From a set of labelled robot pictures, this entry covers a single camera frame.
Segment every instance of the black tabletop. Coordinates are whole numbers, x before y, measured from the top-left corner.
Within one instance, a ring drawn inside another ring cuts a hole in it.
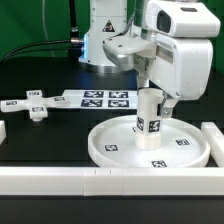
[[[98,74],[68,59],[21,58],[0,65],[0,100],[25,99],[27,90],[44,97],[65,89],[136,90],[134,71]],[[224,76],[212,71],[198,101],[179,102],[173,117],[200,128],[212,121],[223,131]],[[48,109],[33,122],[28,111],[0,113],[7,138],[0,146],[1,166],[95,166],[87,137],[100,122],[135,110]],[[222,223],[223,197],[0,197],[2,223]]]

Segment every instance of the green wall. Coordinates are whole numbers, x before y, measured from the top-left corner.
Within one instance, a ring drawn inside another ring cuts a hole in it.
[[[77,24],[81,35],[89,28],[89,0],[74,0]],[[33,42],[46,40],[43,28],[42,5],[45,6],[45,27],[49,40],[69,39],[70,18],[68,0],[0,0],[0,57],[8,51]],[[224,0],[201,0],[224,24]],[[133,12],[135,0],[128,0],[128,17]],[[214,46],[213,66],[224,74],[224,26]],[[54,52],[56,57],[66,52]],[[35,53],[31,56],[51,57],[52,53]]]

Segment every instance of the white cylindrical block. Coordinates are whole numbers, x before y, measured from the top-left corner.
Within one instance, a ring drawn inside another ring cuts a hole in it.
[[[140,149],[155,150],[160,146],[162,118],[158,116],[157,111],[162,100],[162,90],[139,91],[135,144]]]

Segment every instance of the cable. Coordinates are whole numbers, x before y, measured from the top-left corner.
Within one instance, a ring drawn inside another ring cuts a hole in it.
[[[38,49],[38,50],[21,51],[21,52],[10,54],[9,56],[2,59],[0,61],[0,63],[4,63],[9,58],[20,55],[20,54],[35,53],[35,52],[41,52],[41,51],[51,51],[51,50],[54,50],[54,51],[68,51],[68,50],[80,50],[80,48],[52,48],[52,49]]]
[[[76,20],[76,4],[75,0],[69,0],[70,24],[71,24],[71,37],[79,38],[79,30]]]
[[[47,27],[46,27],[46,1],[42,0],[42,26],[44,30],[44,35],[47,41],[49,41],[49,36],[47,32]],[[55,57],[55,54],[53,51],[51,51],[52,57]]]
[[[134,20],[134,13],[131,15],[131,18],[128,20],[128,23],[127,23],[124,31],[120,33],[120,36],[123,36],[128,32],[129,28],[132,25],[133,20]]]
[[[32,44],[27,44],[27,45],[23,45],[21,47],[18,47],[12,51],[10,51],[9,53],[7,53],[1,60],[0,63],[2,61],[4,61],[5,58],[8,58],[11,54],[15,54],[16,52],[19,52],[21,50],[30,48],[30,47],[36,47],[36,46],[44,46],[44,45],[56,45],[56,44],[70,44],[71,40],[55,40],[55,41],[45,41],[45,42],[37,42],[37,43],[32,43]]]

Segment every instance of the white plate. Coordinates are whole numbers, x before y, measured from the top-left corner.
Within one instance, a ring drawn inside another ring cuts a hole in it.
[[[161,147],[145,151],[135,146],[136,116],[123,116],[97,125],[89,134],[88,151],[101,167],[203,167],[210,147],[201,131],[176,119],[164,119]]]

